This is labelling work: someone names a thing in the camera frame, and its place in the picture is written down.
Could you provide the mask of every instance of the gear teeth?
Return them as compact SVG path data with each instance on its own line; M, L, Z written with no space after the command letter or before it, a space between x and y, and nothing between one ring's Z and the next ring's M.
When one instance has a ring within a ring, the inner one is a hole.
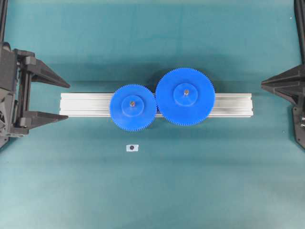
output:
M212 81L206 76L206 74L200 72L199 70L193 69L193 68L177 68L177 69L173 69L173 70L169 71L169 72L168 72L167 74L165 74L164 77L162 77L162 78L160 79L160 81L158 82L158 85L157 85L157 87L156 87L156 92L155 92L155 98L156 98L156 100L157 100L157 97L158 97L158 87L159 87L159 85L162 84L162 81L165 79L165 77L166 77L167 75L171 74L172 72L176 72L176 71L179 71L179 70L191 70L191 71L196 71L196 72L198 72L199 74L203 74L203 75L205 76L205 78L208 80L208 82L210 83L210 85L211 85L211 87L212 87L212 89L213 89L213 92L215 93L214 85L213 85ZM167 115L164 114L164 112L162 112L162 109L160 109L160 106L159 106L159 103L158 103L158 102L157 102L157 107L158 107L158 110L160 111L160 113L163 115L163 117L164 117L167 121L169 121L169 122L172 123L172 124L180 125L180 126L192 126L192 125L196 125L196 124L199 124L200 122L204 121L204 120L208 117L208 115L207 115L206 117L201 118L201 119L199 119L198 121L192 122L192 123L181 123L181 122L174 121L174 120L172 120L171 118L168 118Z
M148 92L148 93L150 93L150 94L152 95L152 97L153 97L153 102L154 102L154 107L155 107L155 111L154 111L154 115L152 116L151 120L148 121L146 125L140 126L139 128L130 128L130 129L127 128L127 127L125 127L125 126L123 126L123 125L121 125L120 123L118 123L118 122L115 120L115 118L112 117L113 113L110 112L110 115L111 115L111 118L112 118L113 122L114 122L120 129L125 130L125 131L128 131L128 132L138 132L138 131L141 131L141 130L147 128L148 126L150 126L150 125L152 124L152 122L153 122L154 119L155 119L155 115L156 115L156 113L157 113L157 102L156 102L156 100L155 100L154 94L153 94L147 87L145 87L145 86L143 86L143 85L139 85L139 84L128 84L128 85L124 85L124 86L120 87L119 89L117 89L117 90L114 92L113 96L114 96L118 91L120 91L121 89L123 89L123 88L128 88L128 87L133 87L133 86L135 86L135 87L140 87L140 88L144 88L144 89L146 90L145 93ZM145 100L145 96L147 96L147 94L145 95L145 93L142 94L142 95L141 95L141 94L139 95L143 100Z

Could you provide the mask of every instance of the metal shaft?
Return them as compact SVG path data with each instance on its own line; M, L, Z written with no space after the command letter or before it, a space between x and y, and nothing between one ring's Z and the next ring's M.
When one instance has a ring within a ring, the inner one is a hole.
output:
M0 0L0 42L4 41L5 21L8 8L8 0Z
M18 117L24 117L24 112L29 110L31 75L26 71L19 72Z

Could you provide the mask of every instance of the teal tabletop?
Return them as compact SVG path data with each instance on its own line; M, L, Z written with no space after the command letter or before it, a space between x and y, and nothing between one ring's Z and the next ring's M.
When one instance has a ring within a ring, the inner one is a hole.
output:
M58 114L66 92L154 90L190 67L217 93L252 93L254 116L32 129L0 151L1 229L305 228L292 106L260 87L301 63L293 0L10 0L5 41L71 84L32 83L33 111Z

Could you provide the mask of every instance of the small blue gear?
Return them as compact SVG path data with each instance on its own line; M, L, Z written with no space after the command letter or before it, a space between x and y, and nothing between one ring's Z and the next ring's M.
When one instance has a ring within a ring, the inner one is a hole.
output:
M110 116L114 123L126 131L139 131L155 119L157 104L153 93L138 84L119 88L110 101Z
M195 125L207 118L215 102L215 90L205 74L192 68L178 68L158 83L159 111L176 125Z

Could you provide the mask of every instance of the aluminum rail slot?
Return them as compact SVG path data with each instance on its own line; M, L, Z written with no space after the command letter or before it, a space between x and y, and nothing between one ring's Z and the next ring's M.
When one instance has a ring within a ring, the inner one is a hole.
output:
M61 115L69 117L110 117L109 104L113 93L62 93ZM253 116L252 94L216 93L209 117ZM158 112L156 117L163 117Z

